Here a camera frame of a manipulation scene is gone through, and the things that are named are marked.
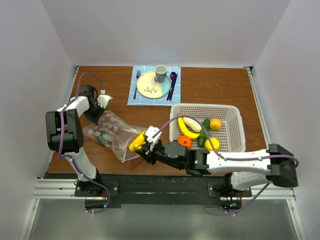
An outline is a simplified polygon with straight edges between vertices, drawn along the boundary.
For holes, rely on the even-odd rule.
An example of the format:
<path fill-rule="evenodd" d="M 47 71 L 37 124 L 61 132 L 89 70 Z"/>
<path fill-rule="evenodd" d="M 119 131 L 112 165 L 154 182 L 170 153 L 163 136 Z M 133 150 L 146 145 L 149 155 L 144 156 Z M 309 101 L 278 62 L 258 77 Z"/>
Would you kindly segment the yellow fake lemon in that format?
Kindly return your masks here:
<path fill-rule="evenodd" d="M 204 148 L 207 151 L 213 151 L 214 149 L 216 151 L 219 151 L 219 149 L 220 149 L 220 141 L 217 138 L 214 138 L 214 137 L 212 137 L 210 139 L 207 139 L 204 142 Z"/>

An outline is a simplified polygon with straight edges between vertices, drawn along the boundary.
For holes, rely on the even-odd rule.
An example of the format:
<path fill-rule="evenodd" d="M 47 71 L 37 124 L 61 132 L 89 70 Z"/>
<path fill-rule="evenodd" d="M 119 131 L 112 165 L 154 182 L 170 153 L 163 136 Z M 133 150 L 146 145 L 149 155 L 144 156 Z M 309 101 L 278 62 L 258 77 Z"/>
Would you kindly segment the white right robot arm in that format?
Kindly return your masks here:
<path fill-rule="evenodd" d="M 163 145 L 142 141 L 131 143 L 129 150 L 150 164 L 157 161 L 188 175 L 202 176 L 225 173 L 223 192 L 230 197 L 253 186 L 270 184 L 282 188 L 295 188 L 298 184 L 294 155 L 280 146 L 270 144 L 267 149 L 252 152 L 226 152 L 191 150 L 176 140 Z"/>

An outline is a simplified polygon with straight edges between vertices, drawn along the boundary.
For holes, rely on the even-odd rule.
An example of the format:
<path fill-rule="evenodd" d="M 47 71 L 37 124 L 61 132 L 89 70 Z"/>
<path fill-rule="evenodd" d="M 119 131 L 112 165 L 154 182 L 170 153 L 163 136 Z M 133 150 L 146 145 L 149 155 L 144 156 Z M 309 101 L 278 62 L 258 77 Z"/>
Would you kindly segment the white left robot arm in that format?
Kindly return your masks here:
<path fill-rule="evenodd" d="M 85 196 L 102 195 L 104 184 L 97 168 L 90 162 L 84 150 L 84 134 L 80 116 L 97 123 L 106 104 L 99 105 L 98 92 L 91 85 L 83 85 L 77 97 L 64 107 L 45 114 L 47 144 L 65 158 L 77 174 L 76 190 Z"/>

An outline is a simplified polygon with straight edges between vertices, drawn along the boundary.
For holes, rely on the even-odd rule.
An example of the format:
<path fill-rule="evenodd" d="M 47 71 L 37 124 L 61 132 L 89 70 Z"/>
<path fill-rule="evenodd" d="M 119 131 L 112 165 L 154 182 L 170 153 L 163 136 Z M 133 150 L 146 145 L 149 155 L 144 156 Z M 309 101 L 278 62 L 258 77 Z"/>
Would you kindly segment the yellow fake corn cob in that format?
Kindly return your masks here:
<path fill-rule="evenodd" d="M 145 130 L 140 133 L 129 145 L 129 150 L 135 152 L 136 149 L 145 142 Z"/>

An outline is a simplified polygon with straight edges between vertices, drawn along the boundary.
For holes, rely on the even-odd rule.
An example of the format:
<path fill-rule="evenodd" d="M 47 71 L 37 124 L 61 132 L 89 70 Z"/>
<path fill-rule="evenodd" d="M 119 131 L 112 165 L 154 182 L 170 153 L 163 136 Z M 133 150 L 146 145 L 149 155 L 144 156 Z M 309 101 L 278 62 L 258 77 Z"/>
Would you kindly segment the clear polka dot zip bag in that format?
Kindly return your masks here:
<path fill-rule="evenodd" d="M 140 133 L 145 130 L 146 129 L 144 127 L 127 124 L 118 115 L 112 111 L 106 110 L 99 118 L 97 124 L 91 123 L 83 128 L 83 135 L 97 142 L 95 138 L 95 132 L 106 131 L 111 135 L 113 139 L 113 145 L 110 147 L 105 147 L 112 150 L 116 158 L 120 162 L 124 163 L 138 157 L 135 152 L 131 152 L 129 150 L 129 145 Z"/>

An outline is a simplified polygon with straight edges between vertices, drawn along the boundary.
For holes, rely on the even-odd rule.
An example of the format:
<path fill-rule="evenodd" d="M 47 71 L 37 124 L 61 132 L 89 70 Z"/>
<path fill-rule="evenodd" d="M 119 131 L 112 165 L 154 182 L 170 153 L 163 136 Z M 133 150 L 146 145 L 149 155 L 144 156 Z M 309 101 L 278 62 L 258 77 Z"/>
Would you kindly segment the green fake cucumber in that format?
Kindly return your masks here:
<path fill-rule="evenodd" d="M 204 126 L 204 128 L 209 131 L 210 130 L 210 119 L 209 118 L 206 118 L 203 122 L 202 122 L 202 125 Z"/>

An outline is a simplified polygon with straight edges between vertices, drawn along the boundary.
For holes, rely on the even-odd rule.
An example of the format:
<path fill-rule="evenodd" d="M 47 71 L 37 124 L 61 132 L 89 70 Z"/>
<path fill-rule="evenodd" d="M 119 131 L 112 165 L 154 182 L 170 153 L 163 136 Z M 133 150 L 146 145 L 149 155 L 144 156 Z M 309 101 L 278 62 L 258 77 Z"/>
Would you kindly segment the green fake leafy vegetable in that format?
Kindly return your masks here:
<path fill-rule="evenodd" d="M 106 147 L 111 147 L 114 143 L 112 136 L 104 130 L 96 131 L 94 135 L 96 141 Z"/>

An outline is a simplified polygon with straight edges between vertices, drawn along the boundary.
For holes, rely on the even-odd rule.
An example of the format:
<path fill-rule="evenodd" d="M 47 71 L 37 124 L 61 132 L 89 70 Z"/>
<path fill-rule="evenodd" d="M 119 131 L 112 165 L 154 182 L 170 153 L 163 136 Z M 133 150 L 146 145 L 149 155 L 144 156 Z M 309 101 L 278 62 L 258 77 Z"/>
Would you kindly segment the orange fake fruit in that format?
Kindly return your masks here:
<path fill-rule="evenodd" d="M 180 145 L 187 147 L 188 149 L 191 149 L 191 148 L 192 148 L 193 140 L 192 140 L 190 137 L 186 136 L 186 135 L 180 136 L 180 137 L 177 139 L 177 142 L 178 142 Z"/>

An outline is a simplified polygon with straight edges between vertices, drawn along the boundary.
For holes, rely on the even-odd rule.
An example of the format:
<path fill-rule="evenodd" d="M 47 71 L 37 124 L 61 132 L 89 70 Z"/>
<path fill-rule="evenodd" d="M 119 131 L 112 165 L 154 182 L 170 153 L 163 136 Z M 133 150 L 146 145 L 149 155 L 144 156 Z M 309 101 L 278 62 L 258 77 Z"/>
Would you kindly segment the white fake radish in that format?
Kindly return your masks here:
<path fill-rule="evenodd" d="M 184 124 L 186 126 L 188 126 L 193 132 L 195 132 L 195 133 L 201 132 L 202 127 L 197 121 L 195 121 L 189 117 L 183 117 L 182 119 L 183 119 Z"/>

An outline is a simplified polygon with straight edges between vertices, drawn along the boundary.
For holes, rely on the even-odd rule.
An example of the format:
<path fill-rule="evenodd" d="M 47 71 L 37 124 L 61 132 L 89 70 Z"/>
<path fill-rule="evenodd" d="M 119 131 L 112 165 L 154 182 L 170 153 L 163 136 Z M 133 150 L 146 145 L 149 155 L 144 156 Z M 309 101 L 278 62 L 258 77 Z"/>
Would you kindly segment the yellow fake banana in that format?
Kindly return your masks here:
<path fill-rule="evenodd" d="M 179 129 L 184 136 L 187 136 L 192 140 L 195 140 L 200 136 L 199 133 L 194 133 L 194 132 L 191 132 L 190 130 L 188 130 L 182 117 L 179 117 L 177 120 L 178 120 Z"/>

